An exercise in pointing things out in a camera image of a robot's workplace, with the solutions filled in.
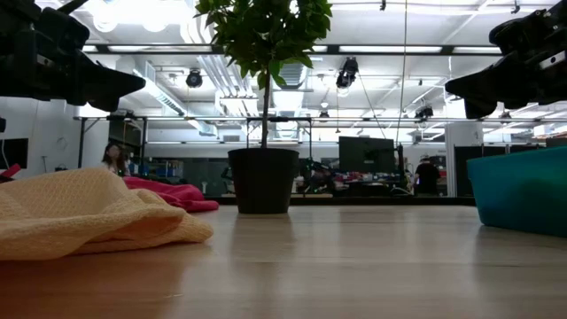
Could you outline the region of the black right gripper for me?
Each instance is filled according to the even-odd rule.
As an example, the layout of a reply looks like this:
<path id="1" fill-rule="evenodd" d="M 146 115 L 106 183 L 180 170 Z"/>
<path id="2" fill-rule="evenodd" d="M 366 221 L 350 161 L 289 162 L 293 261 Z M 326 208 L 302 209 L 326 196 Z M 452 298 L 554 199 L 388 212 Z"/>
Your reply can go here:
<path id="1" fill-rule="evenodd" d="M 480 72 L 450 80 L 448 93 L 464 101 L 467 119 L 492 114 L 498 103 L 521 108 L 566 99 L 566 2 L 501 23 L 489 42 L 502 58 Z"/>

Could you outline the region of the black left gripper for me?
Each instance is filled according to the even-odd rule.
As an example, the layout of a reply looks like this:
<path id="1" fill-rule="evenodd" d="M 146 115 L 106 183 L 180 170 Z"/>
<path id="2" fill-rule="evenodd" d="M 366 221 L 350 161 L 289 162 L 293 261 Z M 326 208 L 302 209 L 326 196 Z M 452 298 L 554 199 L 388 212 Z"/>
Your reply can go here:
<path id="1" fill-rule="evenodd" d="M 41 8 L 34 1 L 1 0 L 1 95 L 38 100 L 75 99 L 82 48 L 89 30 L 70 14 L 86 0 Z M 82 62 L 82 97 L 103 112 L 143 89 L 145 79 Z"/>

